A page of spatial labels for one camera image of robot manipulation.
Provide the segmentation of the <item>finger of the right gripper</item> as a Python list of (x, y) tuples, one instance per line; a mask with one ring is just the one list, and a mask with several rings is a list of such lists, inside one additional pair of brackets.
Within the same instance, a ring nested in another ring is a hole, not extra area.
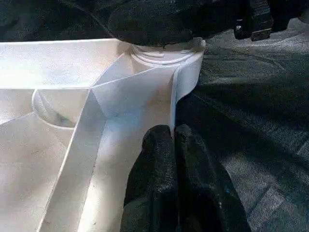
[(234, 0), (123, 0), (112, 10), (108, 30), (130, 44), (162, 47), (212, 37), (235, 21)]

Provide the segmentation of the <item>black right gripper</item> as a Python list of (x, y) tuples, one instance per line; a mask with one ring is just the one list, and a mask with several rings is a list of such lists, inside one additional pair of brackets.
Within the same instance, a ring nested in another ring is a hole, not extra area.
[(271, 33), (287, 29), (289, 17), (286, 6), (278, 0), (242, 0), (234, 24), (238, 40), (269, 39)]

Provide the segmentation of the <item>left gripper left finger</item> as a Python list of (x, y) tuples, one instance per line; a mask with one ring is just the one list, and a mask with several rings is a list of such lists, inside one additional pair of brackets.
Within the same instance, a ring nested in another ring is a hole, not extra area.
[(122, 232), (176, 231), (179, 223), (176, 172), (169, 126), (150, 128), (128, 176)]

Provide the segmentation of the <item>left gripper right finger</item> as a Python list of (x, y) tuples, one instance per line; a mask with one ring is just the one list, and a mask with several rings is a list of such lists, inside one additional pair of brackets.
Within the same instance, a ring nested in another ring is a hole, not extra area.
[(188, 125), (175, 129), (183, 232), (249, 232), (251, 228), (230, 175)]

